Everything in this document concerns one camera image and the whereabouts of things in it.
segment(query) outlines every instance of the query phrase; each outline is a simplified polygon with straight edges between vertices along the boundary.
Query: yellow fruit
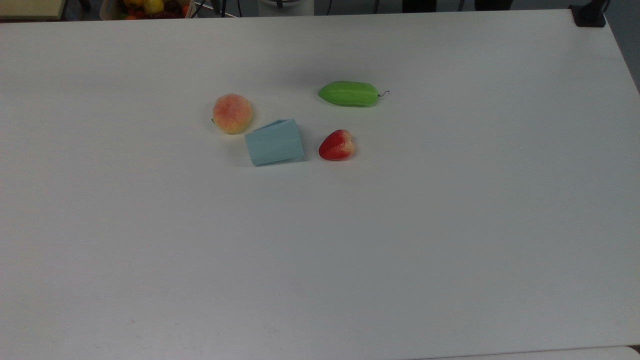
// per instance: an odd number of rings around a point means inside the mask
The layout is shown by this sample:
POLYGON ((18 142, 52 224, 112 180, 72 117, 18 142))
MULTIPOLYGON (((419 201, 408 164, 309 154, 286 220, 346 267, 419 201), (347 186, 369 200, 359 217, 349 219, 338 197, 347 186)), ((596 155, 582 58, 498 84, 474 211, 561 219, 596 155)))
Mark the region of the yellow fruit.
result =
POLYGON ((143 0, 142 5, 144 6, 145 13, 147 15, 153 15, 164 11, 164 3, 162 0, 143 0))
POLYGON ((142 6, 142 1, 143 0, 124 0, 124 6, 131 9, 137 9, 142 6))

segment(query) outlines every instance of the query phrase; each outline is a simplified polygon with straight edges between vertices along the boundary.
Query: fruit basket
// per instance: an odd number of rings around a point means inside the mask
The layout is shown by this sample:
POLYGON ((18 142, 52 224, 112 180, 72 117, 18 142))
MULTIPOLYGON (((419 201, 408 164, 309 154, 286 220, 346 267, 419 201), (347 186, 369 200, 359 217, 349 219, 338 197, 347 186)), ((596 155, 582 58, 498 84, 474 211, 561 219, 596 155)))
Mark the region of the fruit basket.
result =
POLYGON ((188 19, 195 0, 103 0, 102 20, 188 19))

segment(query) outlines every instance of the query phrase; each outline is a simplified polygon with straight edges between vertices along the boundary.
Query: cable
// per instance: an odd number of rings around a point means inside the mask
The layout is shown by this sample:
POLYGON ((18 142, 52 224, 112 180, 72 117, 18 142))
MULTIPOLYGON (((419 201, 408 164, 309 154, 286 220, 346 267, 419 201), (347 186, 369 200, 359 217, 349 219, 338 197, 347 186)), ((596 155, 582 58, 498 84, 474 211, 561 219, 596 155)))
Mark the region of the cable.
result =
POLYGON ((194 12, 191 14, 191 18, 192 18, 192 19, 193 19, 196 15, 198 15, 198 12, 200 11, 200 9, 202 9, 202 6, 204 5, 204 2, 205 2, 205 1, 206 1, 206 0, 202 0, 202 2, 200 3, 200 5, 198 5, 198 8, 196 9, 196 11, 194 11, 194 12))

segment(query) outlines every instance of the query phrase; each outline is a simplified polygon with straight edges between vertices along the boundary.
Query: green vegetable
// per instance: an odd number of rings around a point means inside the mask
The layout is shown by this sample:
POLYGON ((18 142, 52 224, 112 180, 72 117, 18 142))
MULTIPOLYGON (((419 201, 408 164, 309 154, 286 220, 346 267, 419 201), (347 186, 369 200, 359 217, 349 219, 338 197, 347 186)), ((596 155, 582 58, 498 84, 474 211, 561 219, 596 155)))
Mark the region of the green vegetable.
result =
POLYGON ((320 89, 318 96, 340 106, 374 106, 378 90, 371 84, 355 81, 334 81, 320 89))

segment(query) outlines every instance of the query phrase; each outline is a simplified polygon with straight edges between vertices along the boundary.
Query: toy fruit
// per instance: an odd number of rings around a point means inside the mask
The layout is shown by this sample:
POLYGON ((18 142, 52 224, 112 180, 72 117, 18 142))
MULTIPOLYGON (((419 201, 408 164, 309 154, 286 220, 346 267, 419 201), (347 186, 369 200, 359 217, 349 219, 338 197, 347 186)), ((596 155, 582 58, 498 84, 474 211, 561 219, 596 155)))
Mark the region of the toy fruit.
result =
POLYGON ((355 81, 334 81, 318 92, 318 96, 332 104, 361 107, 374 106, 382 95, 378 95, 375 86, 355 81))
POLYGON ((336 130, 324 139, 318 153, 325 160, 347 160, 356 151, 351 141, 351 133, 346 130, 336 130))
POLYGON ((124 0, 124 6, 130 9, 137 9, 142 6, 143 0, 124 0))
POLYGON ((227 134, 244 130, 251 122, 253 111, 249 100, 236 94, 223 95, 213 107, 213 122, 227 134))
POLYGON ((153 15, 164 10, 164 3, 162 0, 143 0, 142 6, 145 9, 145 14, 153 15))

